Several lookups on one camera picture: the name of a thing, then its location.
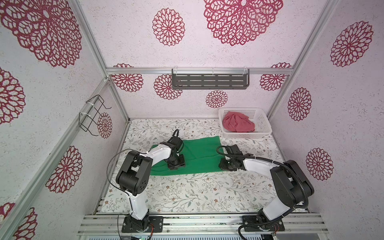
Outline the green tank top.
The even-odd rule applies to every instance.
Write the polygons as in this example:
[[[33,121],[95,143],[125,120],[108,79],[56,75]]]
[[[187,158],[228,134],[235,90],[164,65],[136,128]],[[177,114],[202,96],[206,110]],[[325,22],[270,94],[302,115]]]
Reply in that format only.
[[[185,140],[181,154],[185,157],[185,166],[170,170],[167,163],[161,161],[151,169],[152,176],[176,176],[188,174],[221,172],[219,163],[222,156],[216,151],[221,145],[220,137]]]

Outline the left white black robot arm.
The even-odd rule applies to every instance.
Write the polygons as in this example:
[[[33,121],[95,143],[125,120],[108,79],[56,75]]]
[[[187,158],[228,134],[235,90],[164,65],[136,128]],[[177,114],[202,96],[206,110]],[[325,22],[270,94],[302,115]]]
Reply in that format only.
[[[146,204],[145,189],[149,183],[152,166],[166,162],[176,170],[185,166],[184,155],[181,154],[184,144],[161,142],[146,153],[131,150],[116,176],[116,183],[127,193],[131,203],[131,217],[136,221],[143,221],[149,214]]]

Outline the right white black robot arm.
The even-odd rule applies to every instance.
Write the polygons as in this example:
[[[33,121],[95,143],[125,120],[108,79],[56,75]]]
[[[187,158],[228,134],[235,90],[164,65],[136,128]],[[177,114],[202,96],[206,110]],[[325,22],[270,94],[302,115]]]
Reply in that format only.
[[[250,155],[228,155],[221,159],[224,171],[244,170],[271,178],[277,196],[258,213],[259,224],[271,224],[296,209],[306,209],[314,188],[295,161],[284,163]]]

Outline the pink tank top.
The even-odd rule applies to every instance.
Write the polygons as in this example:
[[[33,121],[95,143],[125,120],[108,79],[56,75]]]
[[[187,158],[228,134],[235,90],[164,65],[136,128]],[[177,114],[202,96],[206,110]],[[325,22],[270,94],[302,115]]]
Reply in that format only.
[[[249,117],[238,112],[228,112],[223,118],[223,127],[227,131],[235,133],[249,133],[256,129]]]

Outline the floral table mat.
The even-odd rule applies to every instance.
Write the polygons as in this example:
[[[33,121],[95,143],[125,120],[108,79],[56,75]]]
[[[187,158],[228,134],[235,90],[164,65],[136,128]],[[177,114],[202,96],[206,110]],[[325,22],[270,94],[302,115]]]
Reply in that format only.
[[[215,119],[133,120],[124,149],[148,151],[168,140],[174,130],[182,140],[219,137],[222,145],[237,145],[243,153],[282,161],[275,139],[226,139]],[[144,191],[152,213],[256,212],[276,195],[271,179],[249,171],[213,172],[177,176],[153,176]]]

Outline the white plastic basket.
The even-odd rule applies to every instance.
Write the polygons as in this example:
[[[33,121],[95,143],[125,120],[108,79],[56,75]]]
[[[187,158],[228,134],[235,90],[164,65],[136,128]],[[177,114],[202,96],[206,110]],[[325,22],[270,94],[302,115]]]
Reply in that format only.
[[[218,116],[225,138],[262,139],[273,132],[265,112],[260,108],[220,108]]]

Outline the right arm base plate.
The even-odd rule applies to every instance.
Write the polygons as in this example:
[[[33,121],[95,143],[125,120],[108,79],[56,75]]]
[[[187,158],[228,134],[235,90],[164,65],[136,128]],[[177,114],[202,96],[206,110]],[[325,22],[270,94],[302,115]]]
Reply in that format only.
[[[242,216],[244,229],[246,232],[283,232],[285,226],[282,221],[282,216],[268,220],[267,218],[259,215],[245,215]]]

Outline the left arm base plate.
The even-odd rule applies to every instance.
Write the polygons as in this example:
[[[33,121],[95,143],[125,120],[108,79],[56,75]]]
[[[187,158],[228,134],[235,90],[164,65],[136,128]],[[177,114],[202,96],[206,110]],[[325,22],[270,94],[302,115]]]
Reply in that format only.
[[[131,216],[124,218],[122,233],[161,233],[163,231],[163,217],[144,217],[137,220]]]

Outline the grey slotted wall shelf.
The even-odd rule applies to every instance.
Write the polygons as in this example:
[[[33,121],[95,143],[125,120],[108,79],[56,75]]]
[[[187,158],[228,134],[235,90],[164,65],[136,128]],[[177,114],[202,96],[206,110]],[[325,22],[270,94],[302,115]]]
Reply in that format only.
[[[172,69],[171,84],[174,90],[246,90],[250,74],[184,74]]]

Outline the aluminium mounting rail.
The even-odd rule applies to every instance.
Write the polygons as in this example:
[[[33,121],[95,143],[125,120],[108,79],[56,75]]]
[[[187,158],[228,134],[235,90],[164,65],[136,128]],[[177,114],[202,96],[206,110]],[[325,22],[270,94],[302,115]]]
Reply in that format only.
[[[151,214],[151,217],[163,217],[163,231],[151,233],[155,237],[165,235],[238,235],[238,229],[242,229],[242,235],[249,237],[256,235],[283,234],[318,234],[325,239],[328,229],[320,214],[317,213],[291,213],[282,218],[285,226],[283,232],[246,232],[242,216],[256,215],[245,213],[226,214]],[[145,236],[150,233],[122,233],[121,229],[126,216],[120,215],[85,215],[77,232],[77,236],[85,239],[87,236]]]

